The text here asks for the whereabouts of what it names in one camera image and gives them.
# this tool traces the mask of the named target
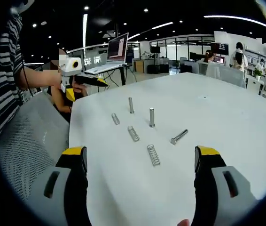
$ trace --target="potted plant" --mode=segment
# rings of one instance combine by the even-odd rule
[[[261,77],[262,75],[263,75],[263,74],[261,73],[261,71],[258,70],[257,68],[255,68],[255,70],[254,70],[254,76],[257,78],[258,81],[260,80],[260,77]]]

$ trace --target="striped shirt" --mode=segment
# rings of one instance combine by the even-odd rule
[[[22,104],[14,80],[23,66],[18,43],[21,28],[21,18],[14,14],[0,36],[0,133]]]

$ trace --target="floor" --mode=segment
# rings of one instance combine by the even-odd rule
[[[130,68],[130,70],[129,69],[127,70],[126,85],[134,83],[136,81],[143,81],[143,80],[147,80],[147,79],[154,79],[154,78],[158,78],[158,77],[162,77],[162,76],[180,73],[180,70],[176,69],[176,68],[170,68],[168,73],[160,73],[160,74],[144,74],[144,73],[138,73],[138,72],[134,72],[134,74],[133,74],[132,71],[133,71],[132,68]],[[102,78],[102,79],[107,78],[107,77],[108,77],[107,73],[99,75],[99,78]],[[113,88],[116,88],[117,86],[121,86],[122,82],[121,82],[119,70],[115,70],[114,73],[111,75],[111,77],[106,79],[106,82],[109,84],[109,87],[106,89],[113,89]],[[87,92],[89,95],[97,93],[98,91],[103,92],[103,91],[105,91],[105,88],[99,87],[99,89],[98,89],[98,87],[96,87],[96,86],[88,86],[87,87]]]

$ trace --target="metal spring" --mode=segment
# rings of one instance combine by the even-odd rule
[[[136,131],[134,130],[133,126],[128,126],[128,131],[133,139],[133,141],[139,141],[139,136],[137,135]]]
[[[160,165],[160,160],[159,160],[159,157],[157,155],[157,152],[155,150],[155,147],[154,145],[148,145],[147,146],[147,150],[149,152],[149,155],[150,155],[150,158],[152,160],[152,164],[153,166],[158,166]]]
[[[114,123],[115,123],[116,125],[118,125],[118,124],[119,124],[119,119],[118,119],[118,117],[116,116],[116,114],[113,113],[111,116],[112,116],[112,119],[113,119]]]

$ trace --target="metal bolt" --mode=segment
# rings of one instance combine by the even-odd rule
[[[134,110],[133,110],[132,97],[129,97],[129,106],[130,106],[130,113],[133,114],[134,113]]]
[[[150,127],[155,127],[154,123],[154,108],[150,108]]]
[[[188,130],[186,129],[186,130],[184,130],[183,132],[181,132],[178,136],[176,136],[175,138],[172,138],[171,139],[171,144],[172,145],[175,145],[176,143],[177,143],[177,141],[180,139],[180,138],[182,138],[185,134],[187,134],[188,133]]]

